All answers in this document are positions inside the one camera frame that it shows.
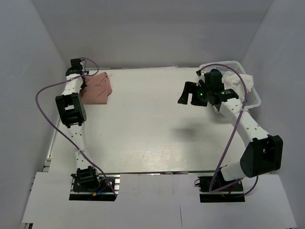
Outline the blue t shirt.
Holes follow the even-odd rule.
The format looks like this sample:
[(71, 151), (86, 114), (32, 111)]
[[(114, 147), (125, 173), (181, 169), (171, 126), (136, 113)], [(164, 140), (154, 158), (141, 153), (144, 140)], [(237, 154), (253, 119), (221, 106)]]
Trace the blue t shirt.
[(218, 69), (212, 69), (210, 73), (221, 73)]

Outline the pink t shirt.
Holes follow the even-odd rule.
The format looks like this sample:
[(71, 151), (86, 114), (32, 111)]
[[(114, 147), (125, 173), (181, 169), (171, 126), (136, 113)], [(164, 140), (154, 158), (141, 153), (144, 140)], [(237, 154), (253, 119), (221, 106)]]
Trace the pink t shirt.
[(83, 104), (107, 104), (112, 87), (106, 72), (86, 77), (85, 83), (86, 87), (80, 91)]

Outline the white t shirt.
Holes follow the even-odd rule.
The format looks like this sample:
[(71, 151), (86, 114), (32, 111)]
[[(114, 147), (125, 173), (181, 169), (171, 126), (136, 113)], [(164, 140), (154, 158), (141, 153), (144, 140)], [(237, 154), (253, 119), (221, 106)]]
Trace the white t shirt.
[[(254, 80), (252, 75), (240, 74), (245, 86), (247, 93), (251, 92), (254, 86)], [(227, 71), (222, 77), (225, 89), (233, 89), (240, 98), (244, 98), (244, 85), (237, 74)]]

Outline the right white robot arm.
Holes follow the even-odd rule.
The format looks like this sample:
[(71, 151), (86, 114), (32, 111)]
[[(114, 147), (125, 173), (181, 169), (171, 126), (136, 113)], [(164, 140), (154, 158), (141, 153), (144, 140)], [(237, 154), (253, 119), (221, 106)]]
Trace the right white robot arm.
[(211, 186), (227, 190), (232, 183), (245, 177), (252, 178), (281, 168), (283, 140), (278, 135), (270, 135), (244, 108), (233, 89), (226, 89), (222, 74), (213, 69), (204, 74), (204, 79), (196, 83), (185, 82), (179, 104), (207, 106), (211, 104), (233, 125), (232, 134), (238, 134), (245, 151), (235, 163), (222, 166), (223, 157), (217, 165)]

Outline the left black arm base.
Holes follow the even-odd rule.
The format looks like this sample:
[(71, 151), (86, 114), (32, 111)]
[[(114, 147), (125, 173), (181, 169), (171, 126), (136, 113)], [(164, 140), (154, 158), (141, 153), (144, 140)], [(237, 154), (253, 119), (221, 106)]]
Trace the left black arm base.
[(119, 193), (120, 175), (98, 174), (92, 167), (71, 174), (71, 201), (115, 201)]

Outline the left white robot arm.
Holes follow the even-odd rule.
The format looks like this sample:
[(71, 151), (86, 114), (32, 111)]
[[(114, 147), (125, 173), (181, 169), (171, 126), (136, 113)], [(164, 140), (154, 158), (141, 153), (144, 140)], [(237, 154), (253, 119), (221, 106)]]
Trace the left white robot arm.
[(87, 150), (87, 142), (84, 131), (84, 123), (87, 119), (86, 112), (81, 101), (80, 92), (86, 87), (85, 76), (89, 74), (83, 67), (84, 59), (71, 59), (71, 67), (66, 71), (65, 88), (61, 95), (56, 96), (55, 102), (63, 125), (66, 126), (69, 137), (76, 145), (76, 173), (71, 176), (77, 185), (89, 190), (100, 187), (101, 179), (98, 177), (95, 166), (90, 159)]

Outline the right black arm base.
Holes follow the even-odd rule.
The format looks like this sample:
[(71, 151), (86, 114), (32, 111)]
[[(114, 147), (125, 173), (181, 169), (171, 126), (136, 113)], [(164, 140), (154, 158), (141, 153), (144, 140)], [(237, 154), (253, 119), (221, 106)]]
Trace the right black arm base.
[(245, 202), (244, 187), (241, 181), (220, 191), (209, 192), (209, 186), (212, 178), (213, 176), (201, 176), (194, 181), (194, 185), (199, 188), (201, 203)]

